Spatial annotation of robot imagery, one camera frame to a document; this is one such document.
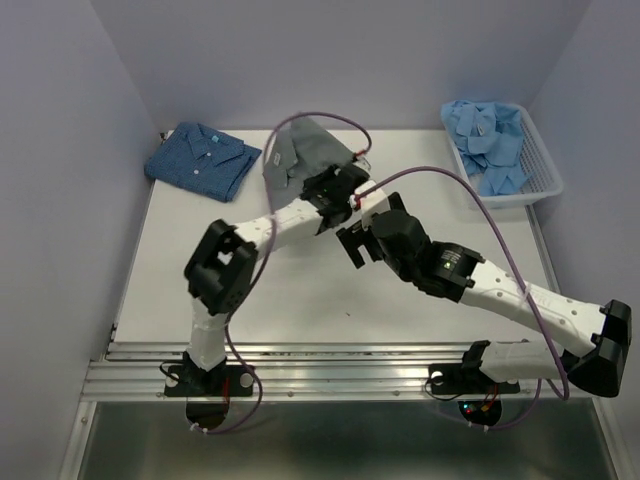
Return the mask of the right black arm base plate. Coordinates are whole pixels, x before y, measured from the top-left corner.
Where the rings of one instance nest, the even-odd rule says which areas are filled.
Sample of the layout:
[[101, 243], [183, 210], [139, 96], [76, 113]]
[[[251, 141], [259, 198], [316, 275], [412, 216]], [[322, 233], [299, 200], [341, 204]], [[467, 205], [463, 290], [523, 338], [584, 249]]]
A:
[[436, 363], [429, 366], [427, 391], [437, 397], [493, 394], [517, 394], [518, 382], [497, 382], [478, 368], [465, 369], [460, 363]]

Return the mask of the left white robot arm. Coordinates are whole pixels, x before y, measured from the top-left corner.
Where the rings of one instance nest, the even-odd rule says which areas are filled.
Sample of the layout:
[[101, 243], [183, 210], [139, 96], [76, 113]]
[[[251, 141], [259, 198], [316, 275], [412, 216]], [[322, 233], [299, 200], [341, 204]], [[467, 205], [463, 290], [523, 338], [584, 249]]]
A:
[[366, 160], [331, 165], [293, 192], [277, 193], [273, 214], [209, 225], [184, 269], [192, 328], [181, 381], [202, 394], [221, 386], [226, 377], [225, 325], [250, 293], [256, 264], [279, 248], [346, 222], [353, 212], [350, 198], [369, 180]]

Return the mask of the grey long sleeve shirt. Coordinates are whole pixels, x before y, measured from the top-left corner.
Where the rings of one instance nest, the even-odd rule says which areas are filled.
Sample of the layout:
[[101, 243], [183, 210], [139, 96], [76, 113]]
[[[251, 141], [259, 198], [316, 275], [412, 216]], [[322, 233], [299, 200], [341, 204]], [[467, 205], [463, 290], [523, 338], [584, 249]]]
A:
[[310, 117], [297, 118], [276, 134], [264, 177], [273, 194], [293, 193], [306, 179], [351, 159], [352, 152], [319, 123]]

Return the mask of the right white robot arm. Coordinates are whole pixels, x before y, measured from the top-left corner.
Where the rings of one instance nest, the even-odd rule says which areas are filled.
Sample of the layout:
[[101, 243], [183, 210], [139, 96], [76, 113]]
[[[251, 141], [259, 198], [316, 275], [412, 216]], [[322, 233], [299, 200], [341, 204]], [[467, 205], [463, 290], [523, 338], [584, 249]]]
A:
[[479, 394], [490, 388], [515, 392], [520, 380], [565, 380], [604, 398], [621, 389], [631, 345], [630, 307], [564, 297], [519, 281], [481, 254], [459, 244], [433, 241], [407, 213], [400, 196], [354, 194], [361, 219], [337, 236], [356, 267], [365, 248], [404, 282], [424, 294], [479, 308], [541, 333], [539, 341], [479, 340], [453, 363], [432, 366], [439, 395]]

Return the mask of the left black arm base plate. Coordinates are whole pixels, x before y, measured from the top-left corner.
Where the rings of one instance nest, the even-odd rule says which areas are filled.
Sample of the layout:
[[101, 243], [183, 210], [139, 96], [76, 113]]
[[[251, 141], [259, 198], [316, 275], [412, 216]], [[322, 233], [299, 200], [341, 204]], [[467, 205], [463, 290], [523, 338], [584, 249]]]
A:
[[211, 371], [202, 371], [183, 362], [163, 362], [159, 371], [165, 377], [164, 395], [169, 398], [248, 398], [253, 395], [253, 378], [240, 365], [223, 363]]

